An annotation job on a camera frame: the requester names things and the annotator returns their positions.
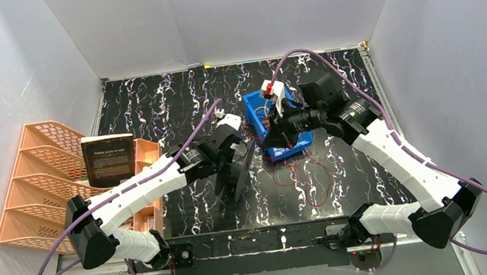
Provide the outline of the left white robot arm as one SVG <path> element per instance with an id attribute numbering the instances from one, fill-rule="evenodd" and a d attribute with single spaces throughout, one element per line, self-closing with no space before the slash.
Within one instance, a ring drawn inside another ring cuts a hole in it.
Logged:
<path id="1" fill-rule="evenodd" d="M 227 114 L 208 136 L 193 140 L 186 148 L 175 146 L 131 179 L 98 196 L 68 201 L 68 238 L 86 270 L 109 259 L 130 259 L 162 269 L 171 258 L 171 248 L 156 230 L 122 229 L 123 221 L 157 199 L 198 179 L 230 174 L 237 146 L 243 140 L 241 118 Z"/>

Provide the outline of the black cable spool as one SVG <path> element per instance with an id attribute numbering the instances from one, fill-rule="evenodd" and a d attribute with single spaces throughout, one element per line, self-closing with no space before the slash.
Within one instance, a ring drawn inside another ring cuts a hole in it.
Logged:
<path id="1" fill-rule="evenodd" d="M 231 156 L 224 158 L 216 174 L 214 194 L 238 202 L 245 190 L 257 141 L 241 142 Z"/>

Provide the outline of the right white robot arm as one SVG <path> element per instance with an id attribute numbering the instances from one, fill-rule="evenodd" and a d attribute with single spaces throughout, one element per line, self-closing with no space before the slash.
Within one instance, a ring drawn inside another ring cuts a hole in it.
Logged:
<path id="1" fill-rule="evenodd" d="M 376 161 L 415 197 L 413 203 L 380 205 L 365 202 L 337 233 L 319 242 L 368 244 L 380 234 L 413 234 L 433 248 L 442 249 L 472 216 L 481 191 L 467 182 L 441 174 L 405 152 L 407 143 L 396 144 L 382 114 L 364 98 L 349 99 L 336 90 L 332 76 L 300 85 L 304 103 L 286 96 L 282 82 L 266 80 L 260 96 L 271 100 L 269 130 L 264 149 L 293 149 L 300 134 L 325 129 Z"/>

